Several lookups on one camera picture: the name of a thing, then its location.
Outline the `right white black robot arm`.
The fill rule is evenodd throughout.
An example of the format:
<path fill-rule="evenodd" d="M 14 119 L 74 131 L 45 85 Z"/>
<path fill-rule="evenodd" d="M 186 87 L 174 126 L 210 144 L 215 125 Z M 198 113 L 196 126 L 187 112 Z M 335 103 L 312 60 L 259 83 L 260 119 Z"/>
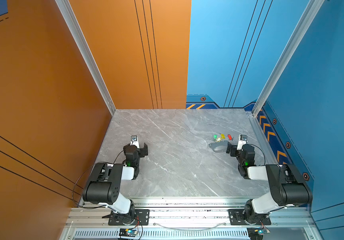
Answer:
<path fill-rule="evenodd" d="M 228 143 L 226 153 L 237 158 L 240 175 L 247 180 L 266 181 L 269 192 L 250 199 L 243 209 L 229 210 L 232 225 L 270 225 L 270 213 L 286 207 L 312 203 L 313 195 L 295 165 L 255 165 L 255 146 Z"/>

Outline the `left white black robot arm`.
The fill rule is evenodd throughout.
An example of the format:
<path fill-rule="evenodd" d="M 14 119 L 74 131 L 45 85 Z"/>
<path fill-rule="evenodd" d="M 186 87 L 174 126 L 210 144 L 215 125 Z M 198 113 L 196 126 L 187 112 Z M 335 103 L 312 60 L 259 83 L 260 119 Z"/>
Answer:
<path fill-rule="evenodd" d="M 148 145 L 139 148 L 135 144 L 124 146 L 123 163 L 96 163 L 86 182 L 82 198 L 85 202 L 111 210 L 103 216 L 110 226 L 138 225 L 145 211 L 137 213 L 134 202 L 120 193 L 122 181 L 136 180 L 140 173 L 140 159 L 148 155 Z"/>

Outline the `right small circuit board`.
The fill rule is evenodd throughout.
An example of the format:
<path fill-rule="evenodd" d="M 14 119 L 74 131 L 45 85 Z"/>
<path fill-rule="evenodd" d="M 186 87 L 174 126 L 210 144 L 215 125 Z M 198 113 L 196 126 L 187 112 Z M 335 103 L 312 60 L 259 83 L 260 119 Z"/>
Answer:
<path fill-rule="evenodd" d="M 268 229 L 252 229 L 248 228 L 248 236 L 251 240 L 263 240 L 265 235 L 270 234 L 270 230 Z"/>

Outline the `small circuit board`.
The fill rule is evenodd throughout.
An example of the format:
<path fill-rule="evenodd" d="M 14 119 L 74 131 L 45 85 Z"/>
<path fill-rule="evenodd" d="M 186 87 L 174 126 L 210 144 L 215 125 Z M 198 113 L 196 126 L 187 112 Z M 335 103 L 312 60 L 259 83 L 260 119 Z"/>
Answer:
<path fill-rule="evenodd" d="M 248 236 L 251 240 L 263 240 L 265 235 L 270 234 L 270 230 L 268 229 L 252 229 L 248 228 Z"/>
<path fill-rule="evenodd" d="M 135 229 L 120 229 L 119 238 L 120 239 L 134 239 L 138 237 L 139 231 Z"/>

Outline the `left small circuit board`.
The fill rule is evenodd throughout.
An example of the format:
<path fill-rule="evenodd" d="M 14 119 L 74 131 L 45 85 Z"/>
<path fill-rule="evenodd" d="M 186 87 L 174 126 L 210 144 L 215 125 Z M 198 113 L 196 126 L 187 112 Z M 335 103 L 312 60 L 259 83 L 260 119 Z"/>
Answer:
<path fill-rule="evenodd" d="M 119 238 L 120 239 L 134 239 L 138 237 L 139 231 L 135 229 L 120 229 Z"/>

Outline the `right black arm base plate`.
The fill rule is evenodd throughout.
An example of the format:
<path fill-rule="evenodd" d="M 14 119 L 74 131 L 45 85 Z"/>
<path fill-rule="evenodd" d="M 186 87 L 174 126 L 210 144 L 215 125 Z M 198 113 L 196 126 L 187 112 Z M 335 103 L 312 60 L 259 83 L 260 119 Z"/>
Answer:
<path fill-rule="evenodd" d="M 246 213 L 244 209 L 229 209 L 228 210 L 230 223 L 232 226 L 241 225 L 265 225 L 272 224 L 269 215 L 256 214 L 254 211 Z"/>

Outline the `aluminium front rail frame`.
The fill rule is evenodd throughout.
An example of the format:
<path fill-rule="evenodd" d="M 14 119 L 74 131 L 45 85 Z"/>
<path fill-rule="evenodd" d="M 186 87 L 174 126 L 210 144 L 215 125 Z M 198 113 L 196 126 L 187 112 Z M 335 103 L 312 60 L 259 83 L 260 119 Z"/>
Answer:
<path fill-rule="evenodd" d="M 135 209 L 150 210 L 148 226 L 109 226 L 109 209 L 85 204 L 73 208 L 62 240 L 250 240 L 248 228 L 268 229 L 264 240 L 320 240 L 322 235 L 306 207 L 288 207 L 269 215 L 272 224 L 232 226 L 228 210 L 244 208 L 246 197 L 133 198 Z M 120 239 L 120 229 L 139 231 Z"/>

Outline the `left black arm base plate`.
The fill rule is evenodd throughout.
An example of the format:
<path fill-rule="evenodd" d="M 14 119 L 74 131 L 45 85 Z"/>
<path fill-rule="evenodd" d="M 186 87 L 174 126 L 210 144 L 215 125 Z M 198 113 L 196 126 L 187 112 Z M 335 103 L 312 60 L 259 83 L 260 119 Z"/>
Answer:
<path fill-rule="evenodd" d="M 130 216 L 112 214 L 108 220 L 109 226 L 135 226 L 139 224 L 140 226 L 148 226 L 150 220 L 150 210 L 147 209 L 135 209 Z"/>

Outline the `right aluminium corner post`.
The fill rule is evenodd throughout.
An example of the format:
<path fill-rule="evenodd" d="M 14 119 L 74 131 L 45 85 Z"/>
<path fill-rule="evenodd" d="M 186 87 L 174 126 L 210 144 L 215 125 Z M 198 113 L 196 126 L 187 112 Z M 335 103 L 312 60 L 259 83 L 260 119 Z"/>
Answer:
<path fill-rule="evenodd" d="M 314 18 L 319 12 L 324 0 L 311 0 L 308 2 L 303 14 L 301 15 L 295 29 L 293 30 L 280 58 L 278 59 L 275 67 L 273 68 L 266 84 L 264 85 L 258 100 L 252 110 L 253 117 L 257 117 L 258 113 L 262 109 L 263 104 L 268 99 L 270 93 L 274 89 L 276 83 L 278 82 L 280 76 L 285 70 L 287 64 L 292 58 L 294 52 L 301 43 L 303 37 L 305 36 L 307 30 L 312 24 Z"/>

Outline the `aluminium corner post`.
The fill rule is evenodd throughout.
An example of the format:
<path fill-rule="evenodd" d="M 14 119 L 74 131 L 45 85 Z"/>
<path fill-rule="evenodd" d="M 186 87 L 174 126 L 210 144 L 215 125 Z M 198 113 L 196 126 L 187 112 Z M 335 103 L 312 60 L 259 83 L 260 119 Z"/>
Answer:
<path fill-rule="evenodd" d="M 312 24 L 314 18 L 319 12 L 324 0 L 311 0 L 308 2 L 303 14 L 301 15 L 295 29 L 293 30 L 280 58 L 278 59 L 275 67 L 273 68 L 266 84 L 264 85 L 258 100 L 252 110 L 253 117 L 257 117 L 258 113 L 262 109 L 263 104 L 268 99 L 270 93 L 274 89 L 276 83 L 278 82 L 280 76 L 285 70 L 287 64 L 292 58 L 294 52 L 301 43 L 303 37 L 305 36 L 307 30 Z"/>
<path fill-rule="evenodd" d="M 80 24 L 76 18 L 76 15 L 71 7 L 71 4 L 69 1 L 66 0 L 55 0 L 55 3 L 58 6 L 58 9 L 60 10 L 63 19 L 65 20 L 65 23 L 67 24 L 67 27 L 90 71 L 91 76 L 93 77 L 93 80 L 111 114 L 111 116 L 114 115 L 116 111 L 115 104 L 113 102 L 113 99 L 108 91 L 108 88 L 106 86 L 106 83 L 101 75 L 101 72 L 98 68 L 98 65 L 94 59 L 94 56 L 90 50 L 90 47 L 87 43 L 87 40 L 83 34 L 83 31 L 80 27 Z"/>

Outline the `left aluminium corner post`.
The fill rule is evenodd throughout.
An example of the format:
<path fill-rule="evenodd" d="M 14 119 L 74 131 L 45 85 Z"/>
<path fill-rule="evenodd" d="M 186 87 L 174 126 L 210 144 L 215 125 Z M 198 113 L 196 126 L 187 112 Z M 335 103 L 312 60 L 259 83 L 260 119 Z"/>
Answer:
<path fill-rule="evenodd" d="M 58 9 L 60 10 L 63 19 L 65 20 L 65 23 L 67 24 L 67 27 L 90 71 L 91 76 L 93 77 L 93 80 L 111 114 L 111 116 L 114 115 L 116 111 L 115 104 L 113 102 L 113 99 L 108 91 L 108 88 L 106 86 L 106 83 L 101 75 L 101 72 L 98 68 L 98 65 L 94 59 L 94 56 L 90 50 L 90 47 L 87 43 L 87 40 L 83 34 L 83 31 L 80 27 L 80 24 L 76 18 L 76 15 L 71 7 L 71 4 L 69 1 L 66 0 L 55 0 L 55 3 L 58 6 Z"/>

